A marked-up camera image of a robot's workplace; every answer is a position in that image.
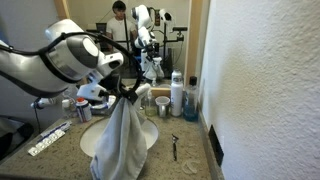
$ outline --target bathroom sink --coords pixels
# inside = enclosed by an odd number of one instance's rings
[[[104,129],[109,122],[109,118],[100,120],[93,125],[91,125],[82,135],[80,140],[80,147],[84,153],[88,156],[94,156],[94,146],[98,139],[102,135]],[[151,148],[153,144],[157,141],[159,136],[159,131],[157,126],[150,120],[144,119],[142,124],[142,131],[146,138],[147,148]]]

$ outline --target textured white wall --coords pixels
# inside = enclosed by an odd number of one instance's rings
[[[200,103],[226,179],[320,179],[319,9],[211,1]]]

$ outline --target man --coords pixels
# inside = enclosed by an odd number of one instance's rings
[[[126,11],[126,5],[122,1],[116,1],[113,3],[112,10],[115,14],[115,16],[110,19],[107,22],[107,37],[113,39],[114,41],[126,41],[130,40],[129,48],[132,43],[134,43],[134,40],[137,38],[137,30],[135,24],[128,21],[127,22],[127,32],[125,32],[125,11]],[[124,48],[127,49],[127,43],[119,43]],[[108,45],[108,48],[111,50],[111,52],[119,52],[116,48],[113,48],[111,45]]]

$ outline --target soap dispenser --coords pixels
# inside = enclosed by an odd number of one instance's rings
[[[154,116],[157,114],[157,106],[151,89],[149,89],[147,97],[145,99],[145,114],[146,116]]]

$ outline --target wall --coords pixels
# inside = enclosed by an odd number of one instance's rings
[[[68,0],[71,19],[73,19],[83,29],[95,29],[95,23],[107,22],[109,19],[114,17],[114,13],[112,11],[112,5],[114,2],[115,0]],[[135,22],[131,17],[131,9],[144,4],[147,7],[153,7],[155,9],[166,9],[166,11],[172,15],[175,26],[188,27],[190,0],[175,0],[174,2],[172,0],[123,0],[123,2],[127,6],[126,14],[127,18],[131,22]],[[163,31],[163,22],[161,22],[161,26],[155,27],[154,30]],[[162,45],[163,35],[158,31],[155,31],[154,33],[158,42]],[[167,47],[171,47],[174,50],[173,61],[176,62],[174,67],[179,68],[182,72],[184,72],[184,62],[186,59],[185,54],[188,43],[188,32],[183,32],[183,34],[185,37],[183,43],[167,43]],[[167,32],[169,40],[175,40],[176,35],[177,32]]]
[[[201,12],[201,21],[200,21],[200,31],[199,31],[199,45],[197,53],[197,61],[194,75],[198,77],[198,85],[200,84],[201,71],[202,71],[202,62],[205,51],[205,42],[207,38],[207,24],[208,24],[208,15],[210,10],[210,1],[211,0],[202,0],[202,12]]]
[[[200,103],[226,179],[319,179],[319,8],[211,1]]]
[[[0,30],[16,49],[34,51],[48,45],[45,29],[58,21],[53,0],[1,0]],[[15,116],[37,128],[34,109],[36,99],[7,79],[0,77],[0,115]],[[59,105],[38,111],[42,129],[61,116]]]

